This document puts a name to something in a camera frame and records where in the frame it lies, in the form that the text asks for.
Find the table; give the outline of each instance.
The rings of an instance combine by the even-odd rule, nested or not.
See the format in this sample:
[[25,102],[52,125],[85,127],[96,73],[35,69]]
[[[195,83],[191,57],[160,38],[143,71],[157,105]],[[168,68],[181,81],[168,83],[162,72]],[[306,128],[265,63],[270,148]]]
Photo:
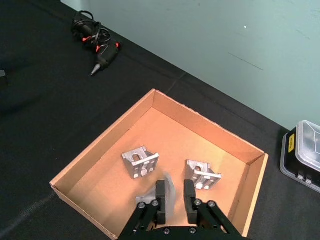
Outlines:
[[57,0],[0,1],[0,13],[0,239],[107,239],[49,181],[152,88],[269,154],[250,238],[320,239],[320,194],[279,170],[288,130],[121,36],[118,58],[91,77],[94,55]]

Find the yellow label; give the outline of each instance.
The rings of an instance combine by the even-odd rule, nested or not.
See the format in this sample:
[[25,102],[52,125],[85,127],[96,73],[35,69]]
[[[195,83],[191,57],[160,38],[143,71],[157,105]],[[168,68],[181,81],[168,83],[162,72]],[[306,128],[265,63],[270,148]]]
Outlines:
[[289,137],[289,148],[288,148],[288,153],[291,153],[295,149],[295,135],[292,134]]

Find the cardboard box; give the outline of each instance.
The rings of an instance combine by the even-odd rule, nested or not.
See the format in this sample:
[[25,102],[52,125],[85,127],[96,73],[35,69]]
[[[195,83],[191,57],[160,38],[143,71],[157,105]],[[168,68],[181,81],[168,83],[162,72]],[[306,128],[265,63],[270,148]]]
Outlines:
[[[154,172],[131,179],[121,154],[141,146],[158,152],[160,158]],[[196,190],[197,198],[216,201],[246,237],[268,155],[157,90],[138,101],[50,185],[63,201],[116,239],[136,208],[136,196],[168,172],[176,188],[176,204],[167,225],[187,226],[186,159],[211,163],[212,170],[222,174],[212,189]]]

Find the power cord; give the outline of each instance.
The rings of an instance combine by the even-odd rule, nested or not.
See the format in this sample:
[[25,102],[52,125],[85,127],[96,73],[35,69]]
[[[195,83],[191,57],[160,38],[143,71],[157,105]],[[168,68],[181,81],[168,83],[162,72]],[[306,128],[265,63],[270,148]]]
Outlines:
[[101,22],[95,21],[93,14],[89,11],[78,11],[74,15],[71,31],[74,37],[94,50],[111,39],[109,30],[104,28]]

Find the wall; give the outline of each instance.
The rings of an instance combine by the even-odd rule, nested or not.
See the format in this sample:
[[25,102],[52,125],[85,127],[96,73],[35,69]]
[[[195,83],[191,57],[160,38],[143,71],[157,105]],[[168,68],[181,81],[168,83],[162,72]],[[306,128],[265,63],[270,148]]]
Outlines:
[[320,1],[79,2],[108,28],[284,127],[320,124]]
[[61,0],[61,2],[77,11],[91,11],[90,0]]

